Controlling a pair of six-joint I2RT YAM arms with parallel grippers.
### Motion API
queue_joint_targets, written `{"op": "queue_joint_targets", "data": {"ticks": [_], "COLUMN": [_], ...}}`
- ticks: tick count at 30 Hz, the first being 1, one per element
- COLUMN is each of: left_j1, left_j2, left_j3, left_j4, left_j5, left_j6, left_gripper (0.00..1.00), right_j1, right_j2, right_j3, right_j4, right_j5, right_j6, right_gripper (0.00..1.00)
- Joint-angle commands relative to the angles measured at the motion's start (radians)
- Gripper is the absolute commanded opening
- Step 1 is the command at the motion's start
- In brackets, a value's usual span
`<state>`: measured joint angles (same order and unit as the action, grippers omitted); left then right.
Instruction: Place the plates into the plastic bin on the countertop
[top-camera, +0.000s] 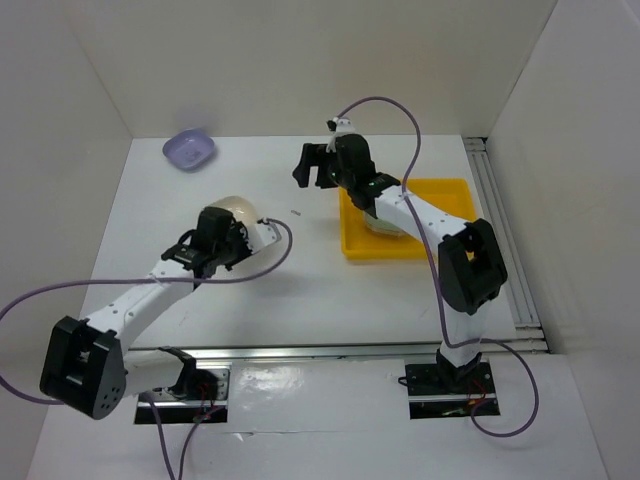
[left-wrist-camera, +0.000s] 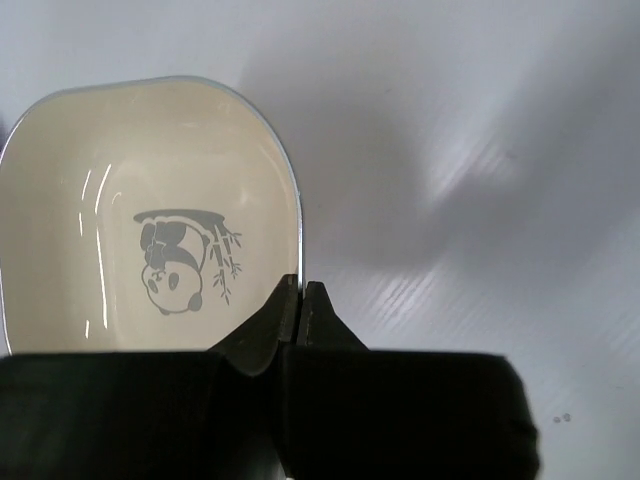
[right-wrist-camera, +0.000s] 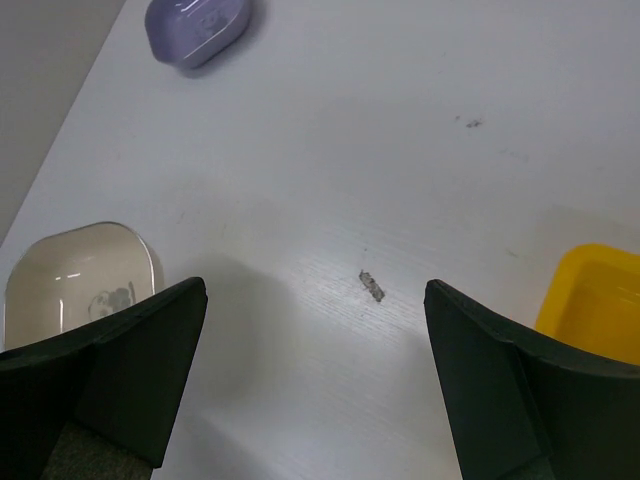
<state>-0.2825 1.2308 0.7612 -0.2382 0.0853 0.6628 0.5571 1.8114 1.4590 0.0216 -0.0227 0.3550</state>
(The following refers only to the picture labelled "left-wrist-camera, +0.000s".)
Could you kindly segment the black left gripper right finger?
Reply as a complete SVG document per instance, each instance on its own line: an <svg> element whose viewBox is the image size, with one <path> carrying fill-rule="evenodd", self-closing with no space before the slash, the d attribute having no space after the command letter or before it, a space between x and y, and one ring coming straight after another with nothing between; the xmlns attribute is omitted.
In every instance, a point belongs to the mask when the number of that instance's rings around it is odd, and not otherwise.
<svg viewBox="0 0 640 480"><path fill-rule="evenodd" d="M533 479L540 456L506 358L371 350L312 282L282 351L282 463L295 479Z"/></svg>

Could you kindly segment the cream panda plate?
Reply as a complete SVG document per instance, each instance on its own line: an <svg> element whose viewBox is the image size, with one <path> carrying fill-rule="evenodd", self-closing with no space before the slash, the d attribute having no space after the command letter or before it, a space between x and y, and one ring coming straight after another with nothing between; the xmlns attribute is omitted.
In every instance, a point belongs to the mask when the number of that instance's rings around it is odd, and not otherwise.
<svg viewBox="0 0 640 480"><path fill-rule="evenodd" d="M303 275L300 193L233 89L164 77L63 90L1 152L5 352L203 350Z"/></svg>

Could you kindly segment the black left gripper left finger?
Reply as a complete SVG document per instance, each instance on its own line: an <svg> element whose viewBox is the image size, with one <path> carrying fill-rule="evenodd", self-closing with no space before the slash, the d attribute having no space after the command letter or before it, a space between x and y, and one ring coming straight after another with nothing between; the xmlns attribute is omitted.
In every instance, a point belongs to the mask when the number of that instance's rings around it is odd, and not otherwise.
<svg viewBox="0 0 640 480"><path fill-rule="evenodd" d="M282 478L265 381L298 303L286 275L206 350L4 358L2 477Z"/></svg>

